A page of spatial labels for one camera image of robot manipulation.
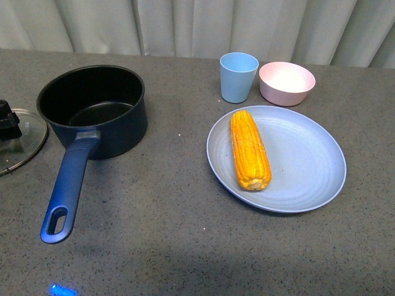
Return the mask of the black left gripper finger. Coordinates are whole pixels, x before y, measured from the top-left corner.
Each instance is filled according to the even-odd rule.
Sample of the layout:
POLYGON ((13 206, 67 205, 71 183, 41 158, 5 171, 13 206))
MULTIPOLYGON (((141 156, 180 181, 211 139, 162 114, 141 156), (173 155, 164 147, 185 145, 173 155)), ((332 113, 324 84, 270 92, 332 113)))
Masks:
POLYGON ((13 112, 7 101, 0 102, 0 139, 1 141, 8 141, 11 139, 18 139, 22 136, 19 128, 20 120, 15 112, 13 112))

